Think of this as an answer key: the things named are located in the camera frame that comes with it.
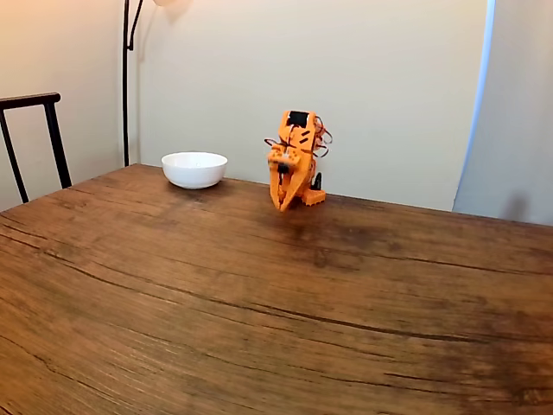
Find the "orange robot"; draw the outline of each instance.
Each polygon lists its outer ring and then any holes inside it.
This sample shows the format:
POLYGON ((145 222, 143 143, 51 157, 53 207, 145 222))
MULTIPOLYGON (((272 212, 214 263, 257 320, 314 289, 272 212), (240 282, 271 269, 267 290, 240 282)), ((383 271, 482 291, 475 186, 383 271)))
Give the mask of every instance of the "orange robot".
POLYGON ((327 194, 321 190, 321 173, 315 181, 315 152, 332 143, 332 135, 314 112, 287 111, 278 131, 280 142, 266 138, 271 146, 269 159, 270 198, 275 207, 284 212, 295 197, 301 197, 308 206, 325 200, 327 194))

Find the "wooden table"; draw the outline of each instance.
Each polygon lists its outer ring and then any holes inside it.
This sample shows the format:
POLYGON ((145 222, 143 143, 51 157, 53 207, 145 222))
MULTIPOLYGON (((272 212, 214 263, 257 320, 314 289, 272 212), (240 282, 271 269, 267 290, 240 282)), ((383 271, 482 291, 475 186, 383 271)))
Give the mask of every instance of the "wooden table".
POLYGON ((0 414, 551 414, 553 229, 135 165, 0 216, 0 414))

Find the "lamp arm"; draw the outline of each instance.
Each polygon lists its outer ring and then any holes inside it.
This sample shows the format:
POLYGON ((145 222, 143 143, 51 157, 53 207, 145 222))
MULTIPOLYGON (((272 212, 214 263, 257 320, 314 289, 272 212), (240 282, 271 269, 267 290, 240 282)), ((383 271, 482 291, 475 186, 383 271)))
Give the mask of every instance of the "lamp arm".
POLYGON ((140 17, 140 11, 142 10, 143 1, 144 0, 140 0, 140 3, 138 3, 137 15, 135 16, 135 21, 132 23, 132 30, 130 31, 130 42, 128 46, 129 50, 135 50, 135 32, 137 30, 138 17, 140 17))

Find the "white bowl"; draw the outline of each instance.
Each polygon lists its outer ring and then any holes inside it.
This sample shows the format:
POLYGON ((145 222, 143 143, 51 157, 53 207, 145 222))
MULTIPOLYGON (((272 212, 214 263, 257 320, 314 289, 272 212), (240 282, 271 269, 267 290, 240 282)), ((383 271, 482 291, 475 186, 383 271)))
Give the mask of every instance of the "white bowl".
POLYGON ((225 175, 228 160, 213 153, 173 153, 162 158, 163 173, 181 188, 208 188, 225 175))

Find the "black lamp pole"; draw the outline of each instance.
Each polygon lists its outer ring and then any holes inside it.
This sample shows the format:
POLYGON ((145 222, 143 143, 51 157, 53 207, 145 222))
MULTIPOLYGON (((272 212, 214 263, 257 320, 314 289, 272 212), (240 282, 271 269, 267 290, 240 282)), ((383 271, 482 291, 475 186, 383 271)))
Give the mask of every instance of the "black lamp pole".
POLYGON ((129 51, 134 50, 135 31, 137 30, 138 17, 142 9, 143 0, 140 0, 137 8, 137 15, 132 24, 129 41, 129 14, 130 0, 124 0, 124 20, 123 20, 123 152, 124 166, 129 165, 129 51))

